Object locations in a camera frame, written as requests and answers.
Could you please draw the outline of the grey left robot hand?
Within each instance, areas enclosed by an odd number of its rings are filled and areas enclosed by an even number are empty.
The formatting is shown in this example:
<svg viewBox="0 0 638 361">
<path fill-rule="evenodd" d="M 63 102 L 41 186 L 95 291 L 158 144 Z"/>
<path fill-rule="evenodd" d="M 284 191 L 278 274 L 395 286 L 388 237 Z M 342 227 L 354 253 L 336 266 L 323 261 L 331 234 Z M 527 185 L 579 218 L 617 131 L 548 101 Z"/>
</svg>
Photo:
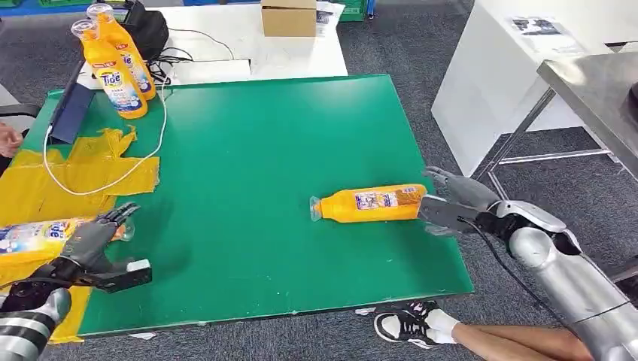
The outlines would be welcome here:
<svg viewBox="0 0 638 361">
<path fill-rule="evenodd" d="M 116 231 L 140 208 L 127 202 L 95 219 L 82 223 L 64 244 L 60 257 L 69 259 L 90 274 L 125 272 L 128 261 L 112 263 L 105 255 Z"/>
</svg>

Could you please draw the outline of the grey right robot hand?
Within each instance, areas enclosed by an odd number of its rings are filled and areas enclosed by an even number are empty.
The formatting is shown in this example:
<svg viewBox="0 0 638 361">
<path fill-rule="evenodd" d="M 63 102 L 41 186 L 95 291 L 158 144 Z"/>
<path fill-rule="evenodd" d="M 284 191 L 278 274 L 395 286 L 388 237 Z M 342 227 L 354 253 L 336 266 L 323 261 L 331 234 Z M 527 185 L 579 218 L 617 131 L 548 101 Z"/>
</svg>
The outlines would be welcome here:
<svg viewBox="0 0 638 361">
<path fill-rule="evenodd" d="M 447 236 L 475 232 L 475 219 L 501 198 L 484 184 L 436 166 L 427 166 L 423 175 L 437 185 L 437 194 L 426 193 L 418 211 L 431 235 Z"/>
</svg>

